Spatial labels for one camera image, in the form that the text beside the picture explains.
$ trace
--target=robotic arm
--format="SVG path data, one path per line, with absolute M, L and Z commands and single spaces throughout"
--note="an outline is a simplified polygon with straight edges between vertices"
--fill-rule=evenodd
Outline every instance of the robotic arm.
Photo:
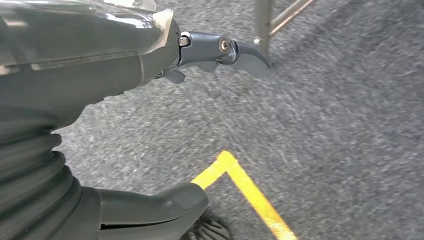
M 253 47 L 181 32 L 172 12 L 93 0 L 0 1 L 0 239 L 176 240 L 208 200 L 194 184 L 158 195 L 80 186 L 52 131 L 89 104 L 180 68 L 262 74 Z

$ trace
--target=yellow floor marking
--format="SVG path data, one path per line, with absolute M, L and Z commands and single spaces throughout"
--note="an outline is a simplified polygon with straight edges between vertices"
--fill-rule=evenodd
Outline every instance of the yellow floor marking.
M 247 201 L 278 240 L 297 240 L 297 237 L 290 230 L 289 226 L 287 226 L 230 152 L 221 152 L 216 161 L 191 182 L 206 189 L 224 173 L 228 173 L 231 180 L 240 189 L 241 193 L 246 197 Z

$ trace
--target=bolt head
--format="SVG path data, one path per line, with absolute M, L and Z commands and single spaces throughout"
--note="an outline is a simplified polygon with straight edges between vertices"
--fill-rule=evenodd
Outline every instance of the bolt head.
M 186 36 L 181 36 L 180 38 L 178 38 L 178 45 L 180 47 L 186 47 L 190 44 L 190 40 L 188 37 Z
M 230 50 L 230 42 L 225 37 L 221 37 L 219 40 L 219 50 L 224 54 L 228 53 Z

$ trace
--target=metal table leg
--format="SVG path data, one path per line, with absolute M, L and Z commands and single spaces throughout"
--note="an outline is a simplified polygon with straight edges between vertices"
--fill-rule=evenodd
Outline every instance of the metal table leg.
M 273 0 L 255 0 L 255 28 L 256 39 L 254 43 L 259 46 L 264 54 L 268 54 L 270 44 L 271 18 L 273 16 Z
M 296 0 L 276 18 L 272 19 L 273 1 L 255 0 L 254 12 L 257 38 L 254 40 L 254 43 L 259 45 L 259 48 L 265 54 L 268 54 L 270 39 L 313 1 L 314 0 Z

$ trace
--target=gray carpet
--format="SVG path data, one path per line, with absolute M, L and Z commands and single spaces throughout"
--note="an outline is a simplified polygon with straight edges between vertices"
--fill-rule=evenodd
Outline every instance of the gray carpet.
M 253 39 L 252 0 L 158 6 L 182 30 Z M 271 52 L 263 79 L 190 69 L 89 106 L 59 149 L 83 184 L 145 194 L 229 150 L 300 240 L 423 239 L 422 1 L 316 0 Z M 207 194 L 236 240 L 274 239 L 227 176 Z

